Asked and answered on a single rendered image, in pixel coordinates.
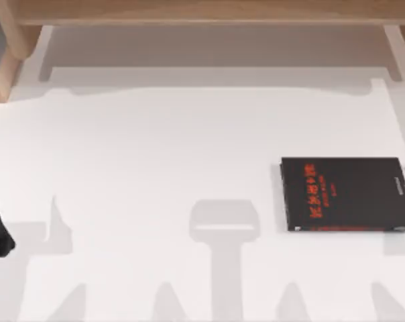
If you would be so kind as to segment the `pale wooden shelf unit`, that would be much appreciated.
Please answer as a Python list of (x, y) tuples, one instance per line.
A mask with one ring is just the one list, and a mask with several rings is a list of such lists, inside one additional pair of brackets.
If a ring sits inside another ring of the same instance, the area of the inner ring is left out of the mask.
[(396, 25), (405, 41), (405, 0), (0, 0), (0, 30), (16, 60), (44, 26)]

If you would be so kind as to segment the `black book with red lettering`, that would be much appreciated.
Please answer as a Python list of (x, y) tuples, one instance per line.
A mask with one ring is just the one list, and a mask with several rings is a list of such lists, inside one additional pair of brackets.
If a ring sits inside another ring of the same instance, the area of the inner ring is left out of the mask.
[(283, 157), (288, 231), (405, 232), (405, 178), (393, 157)]

